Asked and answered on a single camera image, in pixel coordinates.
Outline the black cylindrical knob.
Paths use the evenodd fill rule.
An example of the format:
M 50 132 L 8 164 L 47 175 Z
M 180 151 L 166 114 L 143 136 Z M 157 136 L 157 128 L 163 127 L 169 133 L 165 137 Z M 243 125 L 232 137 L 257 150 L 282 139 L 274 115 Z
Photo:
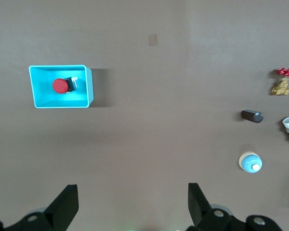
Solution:
M 244 120 L 253 122 L 253 123 L 260 123 L 263 121 L 263 114 L 257 111 L 245 109 L 241 111 L 241 117 Z

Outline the red mushroom push button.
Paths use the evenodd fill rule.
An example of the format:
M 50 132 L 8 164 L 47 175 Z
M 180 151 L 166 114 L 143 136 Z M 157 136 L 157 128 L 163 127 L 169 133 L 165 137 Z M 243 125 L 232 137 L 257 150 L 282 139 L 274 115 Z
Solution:
M 57 78 L 52 83 L 53 90 L 58 94 L 66 94 L 78 88 L 77 77 Z

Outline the blue dome bell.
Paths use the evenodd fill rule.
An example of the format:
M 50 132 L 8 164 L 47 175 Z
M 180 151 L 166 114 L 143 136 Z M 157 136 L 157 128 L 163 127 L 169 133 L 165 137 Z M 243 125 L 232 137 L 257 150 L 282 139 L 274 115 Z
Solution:
M 240 168 L 248 173 L 256 173 L 261 170 L 262 159 L 254 152 L 245 152 L 238 160 Z

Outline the cyan plastic bin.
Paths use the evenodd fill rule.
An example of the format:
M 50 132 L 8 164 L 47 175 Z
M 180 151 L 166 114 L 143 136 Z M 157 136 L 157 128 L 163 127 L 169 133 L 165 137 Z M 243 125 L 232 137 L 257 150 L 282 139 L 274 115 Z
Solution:
M 36 108 L 88 108 L 94 100 L 92 71 L 83 64 L 31 65 L 28 70 Z M 71 93 L 56 93 L 53 81 L 68 77 L 78 78 L 78 88 Z

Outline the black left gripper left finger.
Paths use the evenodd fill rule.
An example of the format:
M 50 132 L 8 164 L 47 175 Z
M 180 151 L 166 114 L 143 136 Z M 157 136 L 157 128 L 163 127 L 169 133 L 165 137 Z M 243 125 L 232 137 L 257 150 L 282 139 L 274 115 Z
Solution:
M 77 185 L 67 185 L 43 212 L 33 212 L 0 231 L 66 231 L 79 210 Z

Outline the brass valve with red handwheel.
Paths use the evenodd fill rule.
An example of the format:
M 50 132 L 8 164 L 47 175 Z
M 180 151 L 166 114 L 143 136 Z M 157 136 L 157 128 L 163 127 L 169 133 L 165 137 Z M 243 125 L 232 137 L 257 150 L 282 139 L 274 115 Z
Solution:
M 272 87 L 271 95 L 286 96 L 289 94 L 289 69 L 280 68 L 276 70 L 276 74 L 280 76 L 280 81 Z

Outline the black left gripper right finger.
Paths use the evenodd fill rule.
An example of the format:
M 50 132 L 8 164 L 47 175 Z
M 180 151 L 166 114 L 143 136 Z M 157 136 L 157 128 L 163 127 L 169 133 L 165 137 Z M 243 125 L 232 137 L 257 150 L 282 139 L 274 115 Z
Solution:
M 282 231 L 265 216 L 250 215 L 243 222 L 221 208 L 212 208 L 197 183 L 188 184 L 188 209 L 194 225 L 186 231 Z

